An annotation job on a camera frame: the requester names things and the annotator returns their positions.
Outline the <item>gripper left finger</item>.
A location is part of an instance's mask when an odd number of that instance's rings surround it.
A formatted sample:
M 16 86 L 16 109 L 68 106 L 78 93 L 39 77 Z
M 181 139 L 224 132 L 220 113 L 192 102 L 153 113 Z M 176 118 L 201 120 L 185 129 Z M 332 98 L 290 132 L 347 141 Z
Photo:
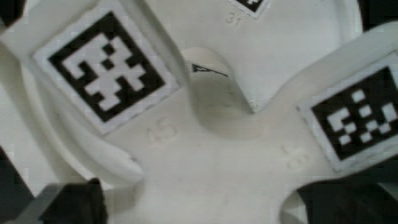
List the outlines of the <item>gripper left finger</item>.
M 105 194 L 98 178 L 85 183 L 64 186 L 39 221 L 43 224 L 109 224 Z

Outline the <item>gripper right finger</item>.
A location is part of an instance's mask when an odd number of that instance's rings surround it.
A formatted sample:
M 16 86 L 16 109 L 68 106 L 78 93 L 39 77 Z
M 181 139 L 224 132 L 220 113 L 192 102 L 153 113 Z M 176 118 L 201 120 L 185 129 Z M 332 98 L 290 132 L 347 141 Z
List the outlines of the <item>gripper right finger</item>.
M 398 224 L 398 178 L 343 178 L 299 188 L 309 224 Z

